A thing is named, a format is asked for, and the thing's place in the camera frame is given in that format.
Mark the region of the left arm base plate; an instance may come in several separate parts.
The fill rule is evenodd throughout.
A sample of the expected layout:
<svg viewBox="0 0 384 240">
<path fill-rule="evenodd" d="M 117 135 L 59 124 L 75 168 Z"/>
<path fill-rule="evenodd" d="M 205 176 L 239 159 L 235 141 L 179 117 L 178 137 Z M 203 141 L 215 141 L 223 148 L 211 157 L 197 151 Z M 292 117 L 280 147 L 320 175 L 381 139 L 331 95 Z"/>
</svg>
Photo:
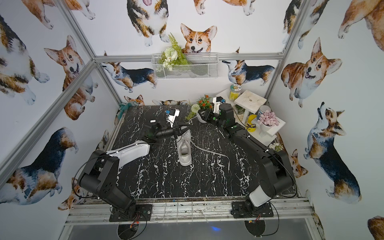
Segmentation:
<svg viewBox="0 0 384 240">
<path fill-rule="evenodd" d="M 132 205 L 128 210 L 120 210 L 112 207 L 109 222 L 135 222 L 149 221 L 151 219 L 153 205 Z"/>
</svg>

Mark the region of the white sneaker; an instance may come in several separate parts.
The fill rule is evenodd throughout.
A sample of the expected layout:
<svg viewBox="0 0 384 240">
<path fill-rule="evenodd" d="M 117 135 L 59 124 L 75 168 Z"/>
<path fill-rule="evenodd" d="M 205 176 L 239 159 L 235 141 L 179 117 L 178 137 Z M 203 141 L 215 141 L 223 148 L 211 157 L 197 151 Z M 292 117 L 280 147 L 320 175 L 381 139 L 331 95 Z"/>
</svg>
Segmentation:
<svg viewBox="0 0 384 240">
<path fill-rule="evenodd" d="M 178 162 L 186 167 L 192 163 L 191 131 L 187 130 L 182 136 L 177 137 Z"/>
</svg>

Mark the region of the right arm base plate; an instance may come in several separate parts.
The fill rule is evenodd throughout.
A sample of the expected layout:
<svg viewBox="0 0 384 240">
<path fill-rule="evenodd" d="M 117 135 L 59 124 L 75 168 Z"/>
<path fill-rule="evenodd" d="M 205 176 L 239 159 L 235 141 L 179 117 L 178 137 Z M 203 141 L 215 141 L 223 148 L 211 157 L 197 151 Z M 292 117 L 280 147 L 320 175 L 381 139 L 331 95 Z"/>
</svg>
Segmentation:
<svg viewBox="0 0 384 240">
<path fill-rule="evenodd" d="M 272 218 L 274 216 L 271 203 L 265 203 L 259 207 L 255 207 L 250 201 L 232 202 L 231 207 L 231 215 L 235 219 Z"/>
</svg>

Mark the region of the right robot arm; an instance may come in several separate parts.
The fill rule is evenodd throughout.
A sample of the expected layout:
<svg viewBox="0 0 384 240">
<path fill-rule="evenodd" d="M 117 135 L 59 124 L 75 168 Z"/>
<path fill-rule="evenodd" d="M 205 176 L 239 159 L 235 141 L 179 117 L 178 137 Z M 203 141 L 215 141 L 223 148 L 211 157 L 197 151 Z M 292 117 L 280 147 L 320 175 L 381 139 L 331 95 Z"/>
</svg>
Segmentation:
<svg viewBox="0 0 384 240">
<path fill-rule="evenodd" d="M 249 211 L 258 210 L 277 195 L 296 185 L 287 154 L 280 154 L 249 135 L 246 128 L 237 123 L 230 104 L 221 104 L 219 112 L 199 110 L 202 119 L 215 125 L 223 135 L 243 149 L 254 160 L 259 171 L 259 186 L 246 196 L 245 206 Z"/>
</svg>

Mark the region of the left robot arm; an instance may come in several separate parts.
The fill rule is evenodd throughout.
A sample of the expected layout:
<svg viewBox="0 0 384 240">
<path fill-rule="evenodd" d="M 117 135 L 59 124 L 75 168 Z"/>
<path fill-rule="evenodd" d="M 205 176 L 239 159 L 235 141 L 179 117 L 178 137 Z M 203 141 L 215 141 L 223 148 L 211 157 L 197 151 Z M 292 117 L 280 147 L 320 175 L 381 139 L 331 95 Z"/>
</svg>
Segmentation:
<svg viewBox="0 0 384 240">
<path fill-rule="evenodd" d="M 132 161 L 148 155 L 150 147 L 156 145 L 158 140 L 181 137 L 190 128 L 189 124 L 179 122 L 174 123 L 173 127 L 162 127 L 155 123 L 132 144 L 108 152 L 94 151 L 78 177 L 78 184 L 116 210 L 132 214 L 136 211 L 136 201 L 118 188 L 118 171 Z"/>
</svg>

